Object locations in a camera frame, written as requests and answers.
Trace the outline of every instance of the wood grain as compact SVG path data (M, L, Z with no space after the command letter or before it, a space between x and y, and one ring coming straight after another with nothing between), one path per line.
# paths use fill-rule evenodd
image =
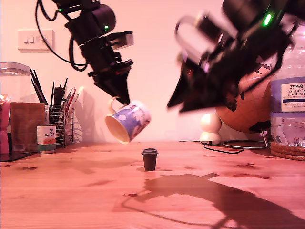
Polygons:
M159 151L145 172L141 151ZM1 163L3 229L303 229L305 166L269 149L75 144Z

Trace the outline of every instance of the orange globe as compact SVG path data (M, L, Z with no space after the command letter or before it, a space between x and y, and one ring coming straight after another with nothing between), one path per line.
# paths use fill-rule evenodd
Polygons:
M260 65L260 68L244 76L239 82L241 92L252 85L256 80L270 72L270 66ZM243 133L258 133L261 129L270 128L270 80L264 80L253 90L241 93L236 98L237 109L217 107L216 113L220 119L234 130Z

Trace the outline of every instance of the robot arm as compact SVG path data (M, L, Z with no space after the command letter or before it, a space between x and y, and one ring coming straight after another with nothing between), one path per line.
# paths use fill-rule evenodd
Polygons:
M58 10L53 19L46 15L41 0L36 5L36 23L37 10L40 6L44 16L52 21L57 13L61 13L68 22L65 27L71 33L69 45L69 62L77 71L84 71L89 64L93 72L88 75L94 79L94 84L103 89L111 96L118 96L118 101L122 104L129 104L129 93L127 87L127 76L133 64L132 60L122 61L119 52L121 49L133 44L132 31L117 32L106 35L111 32L116 24L116 18L112 9L98 0L52 0L56 3ZM69 13L80 11L78 17L72 19ZM81 53L86 60L84 67L79 69L81 64L74 63L73 42L76 41Z
M176 39L185 52L180 80L168 107L183 103L180 112L224 105L236 109L235 98L240 94L238 84L243 76L276 54L274 69L246 90L250 91L281 68L284 51L293 44L290 35L298 23L295 21L294 27L284 32L282 17L292 14L305 20L305 0L224 0L223 11L238 30L235 38L207 15L197 19L186 16L177 23ZM212 41L213 52L195 59L190 46L179 35L182 23L192 24Z

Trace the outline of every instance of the plastic bottle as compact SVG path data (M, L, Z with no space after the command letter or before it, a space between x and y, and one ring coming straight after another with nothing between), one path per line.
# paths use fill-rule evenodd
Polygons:
M292 35L295 46L271 79L271 135L287 146L305 147L305 22Z

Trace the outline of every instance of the blue patterned mug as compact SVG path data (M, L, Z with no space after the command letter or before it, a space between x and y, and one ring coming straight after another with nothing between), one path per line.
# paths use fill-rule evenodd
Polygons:
M139 101L132 101L119 110L114 110L112 103L118 97L109 101L111 114L105 118L110 133L122 144L131 142L151 121L151 115L146 106Z

